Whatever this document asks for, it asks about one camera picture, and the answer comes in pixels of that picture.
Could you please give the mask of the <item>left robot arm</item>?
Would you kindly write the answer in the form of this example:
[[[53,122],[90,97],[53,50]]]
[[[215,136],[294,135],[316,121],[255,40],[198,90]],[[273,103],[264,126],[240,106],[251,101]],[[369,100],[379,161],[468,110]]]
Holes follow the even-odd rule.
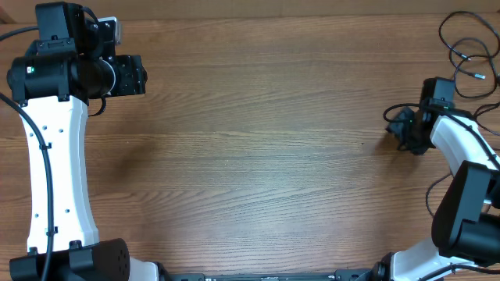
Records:
[[[7,74],[27,135],[31,221],[27,254],[9,263],[14,280],[160,280],[156,263],[133,258],[122,239],[102,241],[88,197],[84,136],[92,99],[144,94],[137,55],[117,55],[120,24],[87,7],[35,8],[39,38]]]

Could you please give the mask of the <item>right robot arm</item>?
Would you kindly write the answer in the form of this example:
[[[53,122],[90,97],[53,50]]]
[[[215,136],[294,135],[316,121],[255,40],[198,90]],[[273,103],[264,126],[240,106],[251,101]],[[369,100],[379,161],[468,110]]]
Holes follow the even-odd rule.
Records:
[[[400,151],[422,155],[438,149],[452,181],[433,216],[431,235],[405,251],[387,254],[366,274],[368,280],[441,280],[458,270],[497,275],[499,217],[484,212],[499,206],[499,157],[481,136],[472,115],[453,102],[455,82],[426,79],[417,104],[401,104],[387,132]]]

